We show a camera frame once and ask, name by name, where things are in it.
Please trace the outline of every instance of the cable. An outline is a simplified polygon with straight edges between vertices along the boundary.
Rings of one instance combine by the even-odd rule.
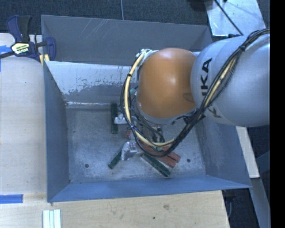
[[[120,0],[120,4],[121,4],[121,11],[122,11],[122,19],[124,20],[124,8],[123,8],[123,0]]]
[[[228,14],[224,11],[224,9],[221,7],[220,3],[217,0],[214,0],[215,3],[219,6],[219,8],[222,10],[222,12],[226,15],[226,17],[228,18],[228,20],[231,22],[231,24],[234,26],[234,28],[237,29],[237,31],[243,36],[244,34],[242,33],[242,31],[240,31],[240,29],[235,25],[235,23],[231,20],[231,18],[228,16]]]

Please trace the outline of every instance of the small metal part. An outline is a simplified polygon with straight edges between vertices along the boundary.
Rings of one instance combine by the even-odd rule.
[[[147,155],[142,154],[142,158],[147,161],[151,166],[153,166],[156,170],[158,170],[165,177],[170,176],[170,171],[163,164],[161,164],[157,159]]]
[[[118,115],[118,117],[114,118],[114,123],[118,124],[118,125],[120,125],[120,124],[127,124],[127,121],[125,120],[124,115],[122,113],[120,113]]]
[[[115,165],[117,165],[117,163],[120,161],[122,156],[122,150],[120,150],[118,152],[117,155],[115,155],[115,157],[112,159],[112,161],[110,162],[110,164],[108,164],[108,166],[110,167],[110,169],[113,169],[115,167]]]
[[[126,161],[137,153],[138,149],[136,147],[136,143],[134,141],[128,141],[123,145],[121,159]]]

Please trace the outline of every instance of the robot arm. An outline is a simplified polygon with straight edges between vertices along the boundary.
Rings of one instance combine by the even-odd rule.
[[[218,41],[198,56],[176,48],[142,50],[121,95],[121,109],[138,144],[159,153],[151,156],[165,156],[203,117],[237,126],[269,124],[269,33],[264,29]],[[141,68],[134,100],[129,84],[137,67]],[[137,127],[140,120],[151,129],[178,118],[184,118],[186,125],[169,141],[153,142]],[[163,146],[169,149],[162,151]]]

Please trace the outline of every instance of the black cable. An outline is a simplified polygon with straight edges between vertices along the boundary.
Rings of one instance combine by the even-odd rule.
[[[222,6],[220,5],[220,3],[217,0],[214,0],[215,3],[219,6],[219,8],[222,10],[222,12],[226,15],[226,17],[228,18],[228,20],[231,22],[231,24],[234,26],[234,28],[237,29],[237,31],[243,36],[244,34],[242,33],[242,31],[240,31],[240,29],[235,25],[235,23],[231,20],[231,18],[228,16],[228,14],[225,12],[225,10],[222,8]]]

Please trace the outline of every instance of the yellow cable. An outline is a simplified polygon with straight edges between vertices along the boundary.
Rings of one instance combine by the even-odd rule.
[[[129,75],[133,75],[135,69],[137,68],[137,66],[139,65],[139,63],[141,62],[142,58],[144,57],[145,53],[141,53],[140,56],[136,59],[136,61],[134,62]],[[126,79],[126,83],[125,83],[125,87],[124,87],[124,106],[125,106],[125,114],[126,117],[128,118],[129,122],[131,123],[131,116],[130,116],[130,111],[129,111],[129,105],[128,105],[128,92],[129,92],[129,85],[130,85],[130,81],[131,81],[131,76],[128,76]],[[166,146],[168,144],[171,144],[174,139],[167,141],[167,142],[163,142],[163,143],[154,143],[154,142],[150,142],[149,140],[147,140],[146,138],[144,138],[139,132],[137,132],[135,130],[135,133],[137,135],[137,137],[143,141],[145,144],[150,145],[150,146],[154,146],[154,147],[163,147]]]

